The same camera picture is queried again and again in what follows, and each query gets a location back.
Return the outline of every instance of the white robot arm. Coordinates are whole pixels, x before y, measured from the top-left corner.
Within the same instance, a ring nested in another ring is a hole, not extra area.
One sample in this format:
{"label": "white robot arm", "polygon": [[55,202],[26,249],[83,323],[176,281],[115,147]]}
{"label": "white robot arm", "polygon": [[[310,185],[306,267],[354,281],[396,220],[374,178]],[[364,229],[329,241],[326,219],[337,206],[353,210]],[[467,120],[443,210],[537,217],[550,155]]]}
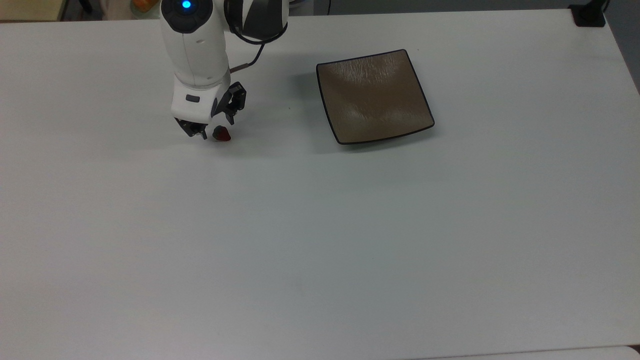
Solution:
{"label": "white robot arm", "polygon": [[233,125],[244,108],[244,88],[230,84],[224,31],[264,46],[286,31],[288,16],[288,0],[162,0],[161,31],[174,66],[171,112],[187,135],[206,138],[214,115],[225,113]]}

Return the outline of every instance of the black clamp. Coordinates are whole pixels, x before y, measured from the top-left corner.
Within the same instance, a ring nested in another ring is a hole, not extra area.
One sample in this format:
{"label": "black clamp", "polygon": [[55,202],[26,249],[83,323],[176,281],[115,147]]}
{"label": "black clamp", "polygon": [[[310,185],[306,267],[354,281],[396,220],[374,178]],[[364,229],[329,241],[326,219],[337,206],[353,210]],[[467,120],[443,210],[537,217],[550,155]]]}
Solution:
{"label": "black clamp", "polygon": [[242,86],[242,84],[236,82],[233,83],[225,95],[222,95],[222,99],[220,99],[220,104],[216,107],[214,113],[211,115],[225,113],[227,117],[227,121],[229,124],[234,124],[234,116],[238,111],[244,109],[244,101],[246,99],[246,90]]}

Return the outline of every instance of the orange object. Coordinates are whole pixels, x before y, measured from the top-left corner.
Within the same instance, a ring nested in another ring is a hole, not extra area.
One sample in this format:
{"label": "orange object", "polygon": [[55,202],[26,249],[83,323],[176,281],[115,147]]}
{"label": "orange object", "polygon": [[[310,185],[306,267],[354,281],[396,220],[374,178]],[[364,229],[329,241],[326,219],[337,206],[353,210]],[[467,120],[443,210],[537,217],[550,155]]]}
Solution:
{"label": "orange object", "polygon": [[133,6],[135,6],[136,9],[141,13],[145,13],[151,10],[151,8],[154,7],[154,5],[157,4],[158,1],[159,0],[131,0]]}

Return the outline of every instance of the black cable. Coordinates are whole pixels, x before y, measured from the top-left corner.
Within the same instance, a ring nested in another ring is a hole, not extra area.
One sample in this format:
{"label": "black cable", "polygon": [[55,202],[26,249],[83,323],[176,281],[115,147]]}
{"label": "black cable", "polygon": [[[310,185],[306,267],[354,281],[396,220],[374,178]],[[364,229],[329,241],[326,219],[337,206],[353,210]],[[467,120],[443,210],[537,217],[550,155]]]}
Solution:
{"label": "black cable", "polygon": [[282,28],[281,32],[279,32],[277,35],[275,35],[274,37],[269,38],[267,40],[260,40],[260,41],[250,40],[250,39],[247,39],[246,37],[242,36],[242,34],[240,34],[238,32],[236,27],[233,26],[233,24],[231,24],[231,21],[229,20],[229,17],[227,16],[227,14],[229,13],[229,11],[228,11],[229,0],[225,0],[224,6],[225,6],[225,20],[227,21],[227,24],[229,25],[229,31],[231,31],[235,36],[237,36],[240,39],[242,39],[242,41],[248,42],[249,44],[264,45],[264,44],[268,44],[270,42],[273,42],[275,40],[278,40],[282,35],[284,35],[284,33],[287,31],[287,28],[289,27],[289,23],[284,24],[284,28]]}
{"label": "black cable", "polygon": [[255,58],[253,59],[253,61],[251,61],[249,64],[247,64],[247,67],[255,64],[255,62],[258,61],[258,58],[260,57],[260,54],[262,54],[262,49],[264,49],[264,45],[265,44],[260,45],[260,49],[258,50],[258,53],[255,55]]}
{"label": "black cable", "polygon": [[236,71],[244,70],[244,69],[248,68],[249,66],[255,64],[256,61],[258,61],[258,58],[260,57],[260,54],[262,54],[262,50],[264,49],[264,46],[265,46],[265,44],[260,45],[260,49],[258,50],[258,53],[255,55],[255,58],[253,59],[253,61],[251,61],[250,63],[238,65],[238,66],[236,66],[234,68],[231,68],[229,70],[229,72],[231,74],[233,74]]}

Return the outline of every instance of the square plate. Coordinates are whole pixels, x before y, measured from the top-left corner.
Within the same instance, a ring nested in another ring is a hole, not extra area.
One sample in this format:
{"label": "square plate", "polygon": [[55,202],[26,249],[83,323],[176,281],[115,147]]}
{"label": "square plate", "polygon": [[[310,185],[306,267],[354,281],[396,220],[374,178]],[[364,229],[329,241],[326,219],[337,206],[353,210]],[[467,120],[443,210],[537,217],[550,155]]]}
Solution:
{"label": "square plate", "polygon": [[326,117],[338,143],[397,138],[434,125],[406,50],[316,66]]}

